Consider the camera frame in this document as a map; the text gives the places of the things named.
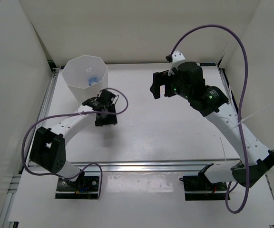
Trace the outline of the blue label clear bottle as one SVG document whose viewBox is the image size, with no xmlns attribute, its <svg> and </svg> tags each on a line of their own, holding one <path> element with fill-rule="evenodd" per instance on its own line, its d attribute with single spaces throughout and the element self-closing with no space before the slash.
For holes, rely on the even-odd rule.
<svg viewBox="0 0 274 228">
<path fill-rule="evenodd" d="M 95 68 L 89 67 L 85 71 L 87 79 L 88 79 L 88 85 L 92 86 L 94 84 L 97 84 L 99 82 L 98 74 Z"/>
</svg>

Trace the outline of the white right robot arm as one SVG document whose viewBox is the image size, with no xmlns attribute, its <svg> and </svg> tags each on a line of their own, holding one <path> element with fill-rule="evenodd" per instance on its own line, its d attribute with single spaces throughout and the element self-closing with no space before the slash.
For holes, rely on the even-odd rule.
<svg viewBox="0 0 274 228">
<path fill-rule="evenodd" d="M 218 182 L 235 181 L 252 187 L 274 166 L 274 150 L 262 144 L 244 123 L 239 124 L 237 113 L 227 96 L 216 86 L 206 85 L 202 67 L 195 62 L 185 62 L 170 75 L 168 71 L 155 72 L 150 92 L 160 98 L 160 87 L 165 96 L 178 95 L 219 129 L 240 157 L 238 163 L 210 164 L 199 173 L 199 186 L 211 189 Z"/>
</svg>

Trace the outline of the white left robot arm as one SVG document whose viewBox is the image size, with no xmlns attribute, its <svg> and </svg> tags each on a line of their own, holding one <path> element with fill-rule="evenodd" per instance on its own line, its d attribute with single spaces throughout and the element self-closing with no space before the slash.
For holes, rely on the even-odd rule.
<svg viewBox="0 0 274 228">
<path fill-rule="evenodd" d="M 89 124 L 96 126 L 116 124 L 113 103 L 116 95 L 103 90 L 96 97 L 85 100 L 74 116 L 67 117 L 52 127 L 41 127 L 36 131 L 29 159 L 50 173 L 68 179 L 68 185 L 79 190 L 85 179 L 79 175 L 80 169 L 67 161 L 66 145 Z"/>
</svg>

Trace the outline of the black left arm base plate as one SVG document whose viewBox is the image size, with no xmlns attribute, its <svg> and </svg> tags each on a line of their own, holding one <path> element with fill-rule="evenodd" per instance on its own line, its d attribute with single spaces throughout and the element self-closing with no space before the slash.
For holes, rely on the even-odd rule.
<svg viewBox="0 0 274 228">
<path fill-rule="evenodd" d="M 97 200 L 101 178 L 79 175 L 75 181 L 58 179 L 55 198 L 68 200 Z"/>
</svg>

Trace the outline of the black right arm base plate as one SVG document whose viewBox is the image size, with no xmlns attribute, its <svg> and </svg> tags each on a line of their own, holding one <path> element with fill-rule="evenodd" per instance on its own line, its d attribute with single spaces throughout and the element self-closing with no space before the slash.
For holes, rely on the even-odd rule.
<svg viewBox="0 0 274 228">
<path fill-rule="evenodd" d="M 218 182 L 207 183 L 196 174 L 185 173 L 179 177 L 183 183 L 185 201 L 218 201 L 226 199 L 227 184 Z"/>
</svg>

